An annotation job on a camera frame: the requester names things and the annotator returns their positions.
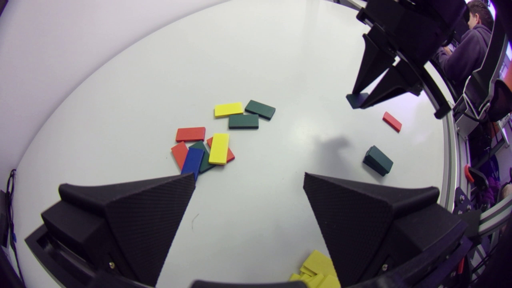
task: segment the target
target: red block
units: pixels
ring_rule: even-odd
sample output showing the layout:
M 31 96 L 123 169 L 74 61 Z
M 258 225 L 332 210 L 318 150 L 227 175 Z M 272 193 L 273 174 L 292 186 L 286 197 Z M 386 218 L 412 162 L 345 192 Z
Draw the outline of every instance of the red block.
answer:
M 382 118 L 384 122 L 389 124 L 389 126 L 393 127 L 397 132 L 400 132 L 402 129 L 402 123 L 400 123 L 395 117 L 391 116 L 388 112 L 384 113 L 384 117 Z
M 176 133 L 176 142 L 180 141 L 204 141 L 204 134 L 206 128 L 194 127 L 194 128 L 179 128 Z
M 173 157 L 181 171 L 188 153 L 187 145 L 185 145 L 185 142 L 179 142 L 176 146 L 172 147 L 170 151 L 173 153 Z
M 206 143 L 208 143 L 208 146 L 211 148 L 211 142 L 213 140 L 213 137 L 206 140 Z M 226 157 L 226 163 L 230 162 L 234 159 L 234 154 L 231 152 L 231 149 L 228 147 L 227 149 L 227 157 Z

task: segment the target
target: green block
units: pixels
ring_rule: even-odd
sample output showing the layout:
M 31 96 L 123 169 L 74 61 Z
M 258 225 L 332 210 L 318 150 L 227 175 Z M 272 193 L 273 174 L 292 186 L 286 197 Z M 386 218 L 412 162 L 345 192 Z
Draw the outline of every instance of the green block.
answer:
M 197 148 L 204 151 L 203 159 L 201 160 L 201 166 L 199 166 L 199 173 L 204 173 L 213 167 L 215 167 L 214 164 L 208 163 L 208 159 L 210 158 L 210 153 L 208 153 L 208 150 L 206 149 L 203 141 L 195 142 L 193 145 L 191 145 L 189 148 Z
M 272 119 L 272 116 L 274 115 L 275 108 L 256 102 L 254 100 L 249 101 L 249 104 L 245 107 L 245 111 L 252 113 L 252 114 L 258 114 L 259 116 L 265 118 L 265 119 Z
M 379 173 L 381 176 L 385 176 L 387 173 L 384 169 L 379 166 L 374 165 L 372 162 L 368 160 L 368 157 L 365 157 L 362 161 L 364 164 L 372 168 L 375 172 Z
M 379 174 L 382 175 L 381 172 L 384 172 L 384 174 L 387 174 L 391 171 L 391 167 L 393 166 L 393 161 L 389 159 L 379 148 L 376 146 L 370 147 L 368 152 L 366 152 L 365 160 L 373 165 L 374 170 L 379 172 Z
M 257 115 L 230 115 L 230 129 L 257 129 L 259 127 Z

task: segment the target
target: textured black surface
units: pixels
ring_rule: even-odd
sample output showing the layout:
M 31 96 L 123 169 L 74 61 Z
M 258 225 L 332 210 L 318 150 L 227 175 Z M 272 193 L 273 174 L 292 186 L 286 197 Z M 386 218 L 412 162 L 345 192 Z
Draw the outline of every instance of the textured black surface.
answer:
M 439 190 L 401 189 L 306 173 L 304 190 L 342 286 L 357 283 L 394 218 L 436 203 Z
M 141 283 L 154 286 L 195 189 L 186 174 L 99 187 L 63 184 L 63 201 L 105 217 Z

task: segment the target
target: purple hoodie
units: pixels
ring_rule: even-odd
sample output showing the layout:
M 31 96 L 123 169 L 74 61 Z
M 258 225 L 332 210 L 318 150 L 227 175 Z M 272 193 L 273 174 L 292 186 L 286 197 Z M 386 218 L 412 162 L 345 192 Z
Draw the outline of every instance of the purple hoodie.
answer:
M 442 47 L 437 50 L 434 59 L 437 59 L 446 77 L 453 81 L 460 91 L 464 90 L 466 80 L 471 73 L 482 66 L 489 46 L 490 34 L 489 28 L 477 24 L 464 33 L 459 46 L 450 56 Z

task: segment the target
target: white wall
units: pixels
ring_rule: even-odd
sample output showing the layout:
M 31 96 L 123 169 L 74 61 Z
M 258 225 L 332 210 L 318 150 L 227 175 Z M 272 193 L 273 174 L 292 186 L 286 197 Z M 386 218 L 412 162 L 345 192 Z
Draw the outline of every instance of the white wall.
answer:
M 89 75 L 150 33 L 225 0 L 10 0 L 0 17 L 0 188 Z

